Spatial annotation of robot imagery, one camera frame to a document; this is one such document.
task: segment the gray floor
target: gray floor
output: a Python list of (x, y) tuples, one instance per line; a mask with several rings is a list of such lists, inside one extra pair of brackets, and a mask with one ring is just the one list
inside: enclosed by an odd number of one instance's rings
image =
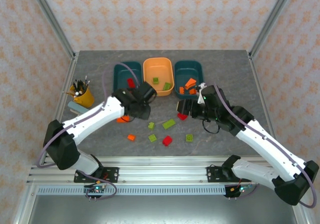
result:
[[(113, 89), (114, 62), (138, 61), (151, 57), (167, 57), (172, 65), (180, 60), (196, 60), (202, 64), (204, 81), (215, 81), (224, 91), (232, 105), (245, 107), (268, 131), (267, 121), (255, 84), (254, 76), (246, 51), (80, 51), (73, 79), (91, 80), (90, 89), (95, 97), (94, 106), (103, 101), (102, 72), (108, 68), (106, 87), (108, 94)], [(190, 117), (182, 122), (177, 118), (177, 101), (175, 93), (158, 97), (151, 104), (149, 121), (134, 120), (132, 123), (108, 123), (87, 137), (79, 148), (96, 156), (187, 156), (187, 155), (257, 155), (248, 145), (242, 143), (229, 133), (221, 131), (217, 135), (206, 133), (200, 120)], [(62, 120), (75, 118), (66, 106)], [(164, 130), (162, 123), (174, 119), (176, 125)], [(148, 123), (155, 122), (154, 131), (148, 130)], [(215, 123), (208, 125), (215, 131)], [(136, 141), (127, 140), (129, 134), (136, 135)], [(155, 134), (157, 141), (151, 143), (148, 136)], [(185, 135), (192, 134), (193, 142), (186, 142)], [(173, 138), (169, 147), (162, 145), (167, 135)]]
[(228, 201), (222, 195), (116, 196), (91, 201), (84, 196), (37, 196), (29, 224), (289, 224), (293, 209), (260, 186), (252, 196)]

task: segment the white wall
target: white wall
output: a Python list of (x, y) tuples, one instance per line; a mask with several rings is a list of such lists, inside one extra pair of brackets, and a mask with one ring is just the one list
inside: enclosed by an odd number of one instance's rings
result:
[(47, 0), (75, 51), (250, 50), (277, 0)]
[(254, 65), (277, 139), (320, 164), (320, 0), (289, 0)]
[(36, 0), (0, 0), (0, 223), (12, 223), (69, 57)]

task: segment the pen holder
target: pen holder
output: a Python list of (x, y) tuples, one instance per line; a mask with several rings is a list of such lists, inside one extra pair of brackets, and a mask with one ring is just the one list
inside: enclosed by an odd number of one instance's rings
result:
[[(75, 91), (75, 88), (74, 88), (73, 85), (70, 87), (70, 90), (71, 91)], [(75, 97), (73, 99), (73, 101), (76, 102), (77, 104), (83, 106), (83, 107), (89, 108), (91, 105), (94, 104), (95, 99), (94, 99), (94, 97), (93, 97), (93, 95), (92, 95), (92, 93), (90, 91), (89, 86), (88, 86), (86, 88), (85, 93), (83, 95), (81, 95), (81, 96)]]

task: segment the gray table surface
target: gray table surface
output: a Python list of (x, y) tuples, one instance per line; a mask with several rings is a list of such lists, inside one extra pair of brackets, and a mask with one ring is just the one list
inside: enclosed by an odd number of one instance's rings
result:
[[(267, 130), (267, 121), (255, 84), (246, 51), (215, 50), (164, 50), (164, 51), (80, 51), (73, 79), (84, 79), (88, 75), (91, 80), (90, 89), (95, 97), (93, 107), (103, 101), (102, 72), (108, 68), (106, 88), (108, 94), (113, 89), (113, 68), (115, 62), (138, 61), (152, 57), (167, 57), (172, 65), (180, 60), (196, 60), (201, 63), (204, 81), (210, 85), (215, 81), (230, 101), (231, 105), (240, 105), (252, 113)], [(116, 123), (112, 121), (88, 136), (79, 145), (79, 149), (96, 156), (219, 156), (219, 155), (257, 155), (248, 145), (231, 134), (220, 131), (213, 135), (205, 132), (200, 120), (188, 117), (181, 121), (177, 117), (177, 98), (173, 91), (169, 96), (157, 97), (151, 103), (151, 114), (148, 121), (136, 119), (132, 123)], [(62, 121), (75, 118), (67, 104)], [(162, 123), (174, 119), (176, 125), (164, 130)], [(153, 131), (148, 123), (155, 122)], [(207, 128), (215, 131), (215, 123), (207, 124)], [(127, 140), (129, 134), (135, 135), (135, 142)], [(150, 142), (148, 136), (155, 134), (157, 141)], [(186, 142), (185, 135), (192, 134), (193, 142)], [(169, 147), (162, 140), (171, 136), (173, 142)]]

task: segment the green block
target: green block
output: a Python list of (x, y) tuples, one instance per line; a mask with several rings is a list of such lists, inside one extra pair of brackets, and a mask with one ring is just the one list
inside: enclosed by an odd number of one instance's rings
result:
[(153, 130), (153, 129), (155, 128), (154, 123), (153, 123), (153, 122), (150, 122), (149, 125), (148, 125), (148, 128), (149, 128), (150, 130)]
[(174, 126), (176, 123), (173, 119), (166, 121), (162, 124), (165, 130), (169, 129), (171, 126)]
[(193, 140), (194, 140), (192, 135), (186, 135), (185, 137), (186, 137), (185, 140), (186, 140), (187, 142), (193, 142)]
[(154, 141), (156, 141), (157, 139), (156, 139), (156, 136), (155, 136), (155, 135), (150, 135), (150, 136), (149, 136), (149, 140), (150, 140), (151, 142), (154, 142)]
[(159, 83), (158, 77), (153, 78), (153, 83), (156, 84), (156, 85)]
[(163, 90), (169, 90), (170, 89), (170, 86), (171, 86), (171, 84), (170, 83), (165, 83), (164, 84), (165, 86), (163, 87)]

